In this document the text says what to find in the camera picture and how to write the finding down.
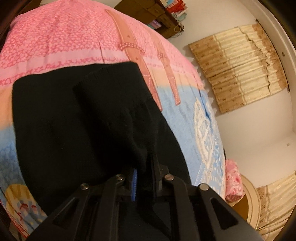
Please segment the black knit garment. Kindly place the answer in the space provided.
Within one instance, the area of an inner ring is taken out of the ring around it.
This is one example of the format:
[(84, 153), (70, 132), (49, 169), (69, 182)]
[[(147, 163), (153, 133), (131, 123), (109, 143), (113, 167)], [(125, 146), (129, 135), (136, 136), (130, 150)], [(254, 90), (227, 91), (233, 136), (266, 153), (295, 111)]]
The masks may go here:
[(66, 67), (18, 79), (12, 90), (16, 152), (23, 179), (50, 215), (81, 184), (103, 188), (153, 160), (190, 181), (184, 154), (136, 63)]

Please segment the pink floral folded blanket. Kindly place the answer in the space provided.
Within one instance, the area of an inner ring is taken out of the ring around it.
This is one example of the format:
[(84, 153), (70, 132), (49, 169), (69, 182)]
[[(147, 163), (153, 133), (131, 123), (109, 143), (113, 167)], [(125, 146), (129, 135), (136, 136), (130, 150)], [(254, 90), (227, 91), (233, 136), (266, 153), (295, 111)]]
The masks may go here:
[(227, 159), (225, 161), (226, 192), (228, 202), (239, 201), (244, 196), (243, 182), (236, 162)]

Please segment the cream wooden headboard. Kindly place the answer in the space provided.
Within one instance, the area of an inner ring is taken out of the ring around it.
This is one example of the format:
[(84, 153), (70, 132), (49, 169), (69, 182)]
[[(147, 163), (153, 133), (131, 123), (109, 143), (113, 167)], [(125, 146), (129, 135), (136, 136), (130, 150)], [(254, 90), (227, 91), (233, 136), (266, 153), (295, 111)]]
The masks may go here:
[(245, 176), (241, 175), (241, 180), (244, 188), (244, 196), (239, 201), (230, 203), (229, 205), (256, 230), (261, 214), (259, 193)]

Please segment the beige curtain near headboard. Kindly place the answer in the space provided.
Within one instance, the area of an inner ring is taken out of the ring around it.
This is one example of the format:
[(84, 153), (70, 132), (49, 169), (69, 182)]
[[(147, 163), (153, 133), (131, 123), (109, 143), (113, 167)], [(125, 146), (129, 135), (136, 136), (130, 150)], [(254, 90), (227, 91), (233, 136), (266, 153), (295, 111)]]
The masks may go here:
[(257, 188), (260, 218), (257, 231), (264, 240), (274, 240), (295, 207), (295, 173)]

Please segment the beige window curtain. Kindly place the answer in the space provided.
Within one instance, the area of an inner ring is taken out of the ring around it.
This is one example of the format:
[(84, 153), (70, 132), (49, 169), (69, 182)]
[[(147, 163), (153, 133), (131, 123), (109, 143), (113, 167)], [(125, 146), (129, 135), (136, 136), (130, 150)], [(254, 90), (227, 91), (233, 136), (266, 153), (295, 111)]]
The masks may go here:
[(189, 48), (212, 87), (220, 113), (288, 87), (279, 55), (259, 23), (210, 35)]

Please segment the blue polka dot bedspread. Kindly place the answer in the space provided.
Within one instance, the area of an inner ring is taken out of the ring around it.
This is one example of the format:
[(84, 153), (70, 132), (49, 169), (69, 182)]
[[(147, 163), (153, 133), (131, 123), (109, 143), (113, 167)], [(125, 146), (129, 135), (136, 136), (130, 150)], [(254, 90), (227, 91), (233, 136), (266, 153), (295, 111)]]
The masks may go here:
[(17, 238), (46, 218), (21, 175), (11, 93), (29, 74), (62, 67), (133, 61), (176, 136), (191, 182), (225, 196), (225, 158), (215, 114), (197, 70), (168, 40), (95, 1), (56, 1), (13, 19), (1, 50), (1, 205)]

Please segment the stacked books under desk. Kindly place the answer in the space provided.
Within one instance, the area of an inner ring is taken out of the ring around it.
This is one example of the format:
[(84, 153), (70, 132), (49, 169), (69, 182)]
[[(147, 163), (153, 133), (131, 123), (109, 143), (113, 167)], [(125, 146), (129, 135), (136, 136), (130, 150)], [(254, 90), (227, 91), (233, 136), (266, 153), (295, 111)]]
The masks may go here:
[(156, 29), (160, 28), (162, 25), (157, 20), (153, 20), (152, 22), (150, 22), (148, 24), (148, 26), (150, 28), (152, 28), (153, 30), (156, 30)]

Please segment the dark wooden desk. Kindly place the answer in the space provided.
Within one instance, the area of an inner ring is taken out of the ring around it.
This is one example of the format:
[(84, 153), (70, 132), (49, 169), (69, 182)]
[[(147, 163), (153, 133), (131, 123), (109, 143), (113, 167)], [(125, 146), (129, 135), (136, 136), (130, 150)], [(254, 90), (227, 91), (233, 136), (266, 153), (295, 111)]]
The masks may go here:
[(161, 1), (123, 0), (114, 8), (145, 25), (157, 21), (161, 26), (156, 31), (166, 39), (184, 31), (182, 23), (165, 9)]

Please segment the red gift bag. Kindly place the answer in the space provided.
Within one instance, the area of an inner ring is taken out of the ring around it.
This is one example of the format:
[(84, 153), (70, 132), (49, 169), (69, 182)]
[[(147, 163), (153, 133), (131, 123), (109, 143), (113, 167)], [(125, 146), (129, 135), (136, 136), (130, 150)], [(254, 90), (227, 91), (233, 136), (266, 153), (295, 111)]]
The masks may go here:
[(177, 13), (179, 11), (183, 11), (185, 6), (186, 6), (186, 3), (183, 0), (168, 1), (166, 10), (169, 13)]

